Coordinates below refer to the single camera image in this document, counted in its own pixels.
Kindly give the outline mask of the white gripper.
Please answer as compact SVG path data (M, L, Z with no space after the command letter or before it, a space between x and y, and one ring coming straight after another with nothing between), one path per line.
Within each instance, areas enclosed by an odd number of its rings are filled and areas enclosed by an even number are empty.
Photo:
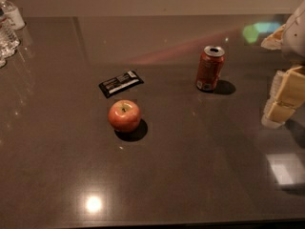
M288 18L286 25L263 39L261 47L267 50L281 49L289 61L305 61L305 1ZM261 123L267 128L277 129L304 103L305 67L295 65L286 72L277 71Z

